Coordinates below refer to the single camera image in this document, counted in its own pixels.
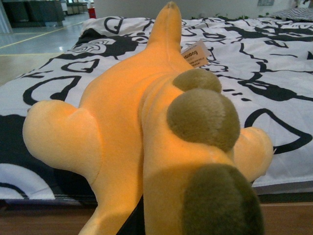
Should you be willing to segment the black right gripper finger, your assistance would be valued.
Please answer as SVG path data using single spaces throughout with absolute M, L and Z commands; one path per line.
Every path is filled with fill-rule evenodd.
M 145 235 L 143 196 L 141 196 L 137 206 L 119 229 L 117 235 Z

